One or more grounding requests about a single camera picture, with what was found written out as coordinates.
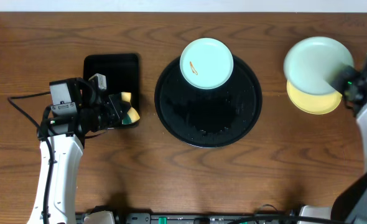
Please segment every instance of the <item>round black tray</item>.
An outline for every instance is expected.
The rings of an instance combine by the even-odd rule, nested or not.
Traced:
[[[181,74],[180,57],[162,72],[154,94],[157,115],[176,138],[198,147],[236,142],[255,125],[262,92],[254,72],[233,56],[229,80],[212,90],[191,86]]]

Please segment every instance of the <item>orange stain on plate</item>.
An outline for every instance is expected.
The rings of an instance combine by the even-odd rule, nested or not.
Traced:
[[[192,69],[192,72],[193,72],[194,74],[198,75],[198,73],[197,73],[197,71],[196,71],[195,67],[194,67],[194,66],[193,66],[193,64],[192,64],[192,62],[189,62],[189,64],[190,64],[190,69]]]

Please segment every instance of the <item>wooden table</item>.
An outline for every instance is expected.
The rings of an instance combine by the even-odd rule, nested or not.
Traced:
[[[141,55],[141,123],[86,142],[76,210],[110,203],[121,210],[251,213],[270,203],[332,205],[363,172],[361,138],[340,105],[316,116],[289,100],[287,51],[312,36],[348,47],[356,67],[367,53],[367,14],[0,13],[0,223],[25,223],[40,170],[35,128],[7,96],[48,91],[80,77],[91,54]],[[191,41],[223,41],[255,72],[261,116],[240,141],[217,149],[189,146],[159,121],[154,88]],[[18,102],[39,121],[49,96]]]

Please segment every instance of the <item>white plate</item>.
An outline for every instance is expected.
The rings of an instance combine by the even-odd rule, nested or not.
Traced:
[[[284,74],[298,90],[326,95],[335,91],[328,83],[346,65],[353,66],[353,59],[344,45],[328,37],[311,37],[290,49]]]
[[[216,39],[197,39],[186,46],[180,58],[183,77],[191,85],[209,90],[224,84],[233,71],[233,57]]]

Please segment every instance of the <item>yellow plate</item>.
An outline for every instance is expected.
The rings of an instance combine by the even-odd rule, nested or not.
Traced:
[[[311,114],[326,114],[332,112],[341,102],[341,94],[339,92],[327,95],[310,95],[296,89],[289,81],[287,81],[287,93],[291,102],[300,110]]]

